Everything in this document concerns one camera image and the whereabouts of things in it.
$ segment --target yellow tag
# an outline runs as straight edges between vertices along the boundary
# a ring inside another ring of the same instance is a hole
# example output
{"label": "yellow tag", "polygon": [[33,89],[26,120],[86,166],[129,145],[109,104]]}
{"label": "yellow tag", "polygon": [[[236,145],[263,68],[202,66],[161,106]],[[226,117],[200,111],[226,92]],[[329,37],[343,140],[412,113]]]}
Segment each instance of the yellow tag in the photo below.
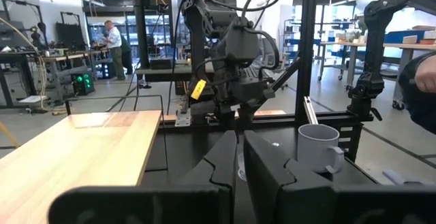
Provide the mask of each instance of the yellow tag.
{"label": "yellow tag", "polygon": [[196,88],[192,91],[191,97],[194,99],[200,98],[205,86],[206,86],[206,81],[204,80],[198,81]]}

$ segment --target gray floor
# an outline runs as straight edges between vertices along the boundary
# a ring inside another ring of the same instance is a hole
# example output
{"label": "gray floor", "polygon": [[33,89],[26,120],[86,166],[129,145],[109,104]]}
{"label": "gray floor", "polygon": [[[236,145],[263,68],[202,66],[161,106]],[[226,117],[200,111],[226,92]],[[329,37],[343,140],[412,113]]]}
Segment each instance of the gray floor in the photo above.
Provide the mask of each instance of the gray floor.
{"label": "gray floor", "polygon": [[[316,111],[340,111],[349,104],[344,91],[345,78],[337,80],[339,70],[327,68],[323,80],[317,81],[319,65],[313,66],[311,98],[315,102]],[[277,91],[276,98],[268,100],[263,110],[282,109],[294,112],[296,96],[296,74],[288,84],[290,89]],[[98,81],[93,97],[110,97],[124,95],[129,86],[125,82]],[[366,123],[362,132],[357,164],[382,183],[388,180],[382,171],[393,169],[406,176],[417,176],[436,182],[436,135],[421,129],[412,123],[407,111],[391,108],[394,82],[386,81],[385,90],[373,102],[380,111],[383,121]],[[153,83],[152,89],[141,90],[141,95],[162,95],[166,106],[168,101],[168,83]],[[103,112],[117,99],[77,101],[73,103],[73,113]],[[174,114],[178,105],[178,97],[172,94],[170,113]],[[132,110],[134,99],[125,102],[123,110]],[[140,99],[138,110],[160,109],[159,98]],[[0,120],[20,143],[25,143],[45,129],[49,128],[64,116],[52,116],[50,113],[31,116],[17,110],[0,110]],[[11,146],[4,135],[0,135],[0,146]],[[12,150],[0,150],[0,157]]]}

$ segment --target mug handle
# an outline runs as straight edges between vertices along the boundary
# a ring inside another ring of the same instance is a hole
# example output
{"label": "mug handle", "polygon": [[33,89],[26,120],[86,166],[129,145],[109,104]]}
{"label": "mug handle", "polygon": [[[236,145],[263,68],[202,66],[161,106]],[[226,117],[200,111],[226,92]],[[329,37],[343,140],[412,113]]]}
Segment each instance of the mug handle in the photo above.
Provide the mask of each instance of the mug handle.
{"label": "mug handle", "polygon": [[330,174],[339,173],[342,170],[342,166],[345,164],[345,157],[342,149],[338,146],[329,146],[327,151],[331,151],[334,154],[334,163],[333,166],[327,165],[326,170]]}

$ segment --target man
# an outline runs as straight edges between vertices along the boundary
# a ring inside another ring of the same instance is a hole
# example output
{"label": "man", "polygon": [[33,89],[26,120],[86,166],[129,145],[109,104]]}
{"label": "man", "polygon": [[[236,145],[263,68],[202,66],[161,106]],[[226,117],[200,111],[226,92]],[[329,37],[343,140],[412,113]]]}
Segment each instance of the man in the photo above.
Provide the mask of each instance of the man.
{"label": "man", "polygon": [[126,74],[131,75],[133,74],[133,67],[131,66],[131,47],[123,35],[121,35],[121,51],[123,53],[123,67],[127,68]]}
{"label": "man", "polygon": [[412,121],[436,134],[436,52],[410,61],[399,84]]}
{"label": "man", "polygon": [[103,37],[103,40],[107,43],[110,55],[112,56],[112,62],[114,63],[116,78],[117,80],[125,80],[120,31],[118,31],[118,29],[114,26],[114,23],[110,20],[107,20],[104,23],[104,26],[108,30],[108,36]]}

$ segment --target white mug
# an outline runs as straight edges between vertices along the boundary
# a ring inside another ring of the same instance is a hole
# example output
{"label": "white mug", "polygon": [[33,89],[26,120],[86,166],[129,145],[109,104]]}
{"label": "white mug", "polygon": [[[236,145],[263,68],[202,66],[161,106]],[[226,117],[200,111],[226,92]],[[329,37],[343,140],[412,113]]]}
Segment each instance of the white mug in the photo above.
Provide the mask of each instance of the white mug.
{"label": "white mug", "polygon": [[297,161],[316,173],[336,174],[345,164],[338,147],[339,132],[327,125],[303,125],[298,128]]}

